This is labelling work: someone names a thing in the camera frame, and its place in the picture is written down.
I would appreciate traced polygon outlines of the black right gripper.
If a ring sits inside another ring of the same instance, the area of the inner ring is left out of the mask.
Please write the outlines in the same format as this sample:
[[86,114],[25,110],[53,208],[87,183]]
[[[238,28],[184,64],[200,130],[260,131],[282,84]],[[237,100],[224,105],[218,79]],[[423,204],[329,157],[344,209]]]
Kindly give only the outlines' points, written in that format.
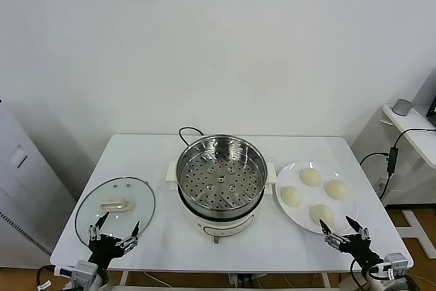
[[348,240],[344,244],[344,238],[331,231],[326,223],[319,219],[319,223],[324,234],[324,240],[331,247],[340,247],[342,244],[342,252],[350,254],[353,259],[357,261],[362,269],[370,269],[376,264],[382,263],[383,260],[370,249],[371,240],[368,228],[363,228],[356,220],[349,216],[345,217],[350,227],[357,234],[345,235],[344,238]]

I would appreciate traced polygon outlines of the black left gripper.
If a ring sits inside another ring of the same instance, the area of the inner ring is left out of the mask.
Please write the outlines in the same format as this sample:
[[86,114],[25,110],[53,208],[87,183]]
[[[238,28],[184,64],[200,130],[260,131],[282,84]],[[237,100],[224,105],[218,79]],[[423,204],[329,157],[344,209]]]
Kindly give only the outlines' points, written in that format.
[[140,221],[136,223],[130,236],[124,239],[100,234],[108,215],[109,213],[99,216],[96,223],[89,226],[89,262],[96,264],[99,269],[107,269],[113,259],[122,258],[138,243]]

